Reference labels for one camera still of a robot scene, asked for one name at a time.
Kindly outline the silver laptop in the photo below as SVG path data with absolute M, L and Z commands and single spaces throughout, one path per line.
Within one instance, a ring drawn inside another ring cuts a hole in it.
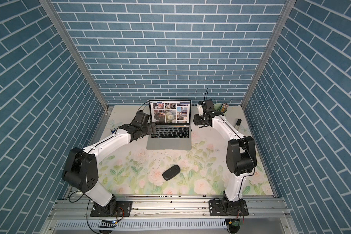
M 146 149 L 190 151 L 191 104 L 187 99 L 150 99 L 150 116 L 156 133 L 148 137 Z

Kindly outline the black wireless mouse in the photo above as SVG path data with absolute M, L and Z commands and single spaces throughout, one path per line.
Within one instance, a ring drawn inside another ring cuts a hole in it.
M 165 181 L 169 181 L 180 173 L 181 169 L 178 165 L 173 165 L 165 172 L 162 173 L 162 177 Z

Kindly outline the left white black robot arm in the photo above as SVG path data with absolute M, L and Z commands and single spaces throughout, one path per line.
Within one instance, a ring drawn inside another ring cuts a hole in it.
M 116 210 L 114 195 L 98 181 L 98 164 L 120 147 L 139 138 L 156 133 L 156 126 L 149 121 L 150 115 L 136 112 L 130 124 L 124 124 L 105 139 L 83 149 L 73 148 L 65 161 L 62 179 L 79 189 L 94 203 L 107 212 Z

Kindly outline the mint green pencil cup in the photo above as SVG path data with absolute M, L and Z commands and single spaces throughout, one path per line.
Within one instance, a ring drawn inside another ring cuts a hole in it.
M 220 111 L 220 107 L 221 107 L 222 104 L 223 104 L 223 103 L 215 103 L 215 104 L 214 104 L 215 110 L 216 110 L 216 111 Z

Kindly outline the bundle of coloured pencils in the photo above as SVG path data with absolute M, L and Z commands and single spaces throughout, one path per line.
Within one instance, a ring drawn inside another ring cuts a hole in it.
M 228 103 L 223 103 L 220 107 L 220 112 L 225 113 L 227 112 L 227 108 L 229 107 Z

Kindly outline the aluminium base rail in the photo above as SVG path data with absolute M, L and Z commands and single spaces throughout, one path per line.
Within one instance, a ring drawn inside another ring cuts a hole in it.
M 129 218 L 209 218 L 209 204 L 214 196 L 120 196 L 118 201 L 132 201 Z M 249 215 L 247 218 L 282 218 L 290 217 L 290 211 L 284 199 L 271 196 L 245 196 Z M 82 198 L 76 203 L 57 200 L 49 220 L 85 219 L 90 205 L 89 199 Z

